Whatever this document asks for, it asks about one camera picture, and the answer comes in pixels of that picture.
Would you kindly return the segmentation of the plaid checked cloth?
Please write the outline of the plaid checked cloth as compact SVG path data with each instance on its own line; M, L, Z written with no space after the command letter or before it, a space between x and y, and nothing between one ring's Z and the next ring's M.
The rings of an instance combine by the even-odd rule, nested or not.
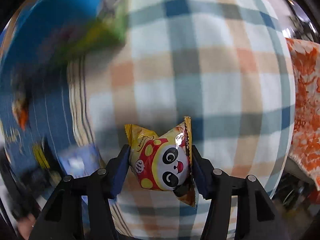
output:
M127 143L125 124L162 135L191 117L193 144L272 196L289 151L295 85L268 0L128 0L125 46L68 65L75 141L104 161Z

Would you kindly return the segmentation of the blue tissue pack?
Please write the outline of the blue tissue pack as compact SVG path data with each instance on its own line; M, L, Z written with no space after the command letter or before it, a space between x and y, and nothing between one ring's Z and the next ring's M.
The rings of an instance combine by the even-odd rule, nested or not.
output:
M90 176L100 168L100 154L94 144L71 146L57 155L65 174L74 178Z

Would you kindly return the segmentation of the yellow panda snack bag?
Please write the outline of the yellow panda snack bag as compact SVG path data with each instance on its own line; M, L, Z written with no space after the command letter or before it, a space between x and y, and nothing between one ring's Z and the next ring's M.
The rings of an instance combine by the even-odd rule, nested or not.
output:
M185 116L164 135L149 129L125 125L131 168L142 188L172 191L178 200L194 207L195 186L192 175L191 117Z

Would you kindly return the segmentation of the black shoe shine wipes pack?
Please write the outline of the black shoe shine wipes pack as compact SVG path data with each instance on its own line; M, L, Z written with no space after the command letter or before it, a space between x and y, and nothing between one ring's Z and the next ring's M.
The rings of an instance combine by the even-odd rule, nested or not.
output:
M31 149L40 168L50 171L53 168L53 157L46 139L34 142Z

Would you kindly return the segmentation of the orange floral blanket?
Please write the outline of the orange floral blanket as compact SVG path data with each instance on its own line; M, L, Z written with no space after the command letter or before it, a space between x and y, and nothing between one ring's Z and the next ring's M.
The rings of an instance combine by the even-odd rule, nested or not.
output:
M295 78L295 123L289 157L319 190L319 44L287 38Z

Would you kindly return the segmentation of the orange snack bag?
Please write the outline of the orange snack bag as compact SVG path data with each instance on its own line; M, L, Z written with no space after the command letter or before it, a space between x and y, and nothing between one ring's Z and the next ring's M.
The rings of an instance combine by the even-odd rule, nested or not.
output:
M14 100L11 104L12 114L22 131L26 130L29 120L29 96L25 90L14 92Z

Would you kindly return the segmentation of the open cardboard box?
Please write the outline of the open cardboard box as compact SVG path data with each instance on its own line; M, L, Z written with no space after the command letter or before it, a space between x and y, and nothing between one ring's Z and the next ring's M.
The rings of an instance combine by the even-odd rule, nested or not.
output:
M124 42L127 0L37 0L19 14L1 67L68 61Z

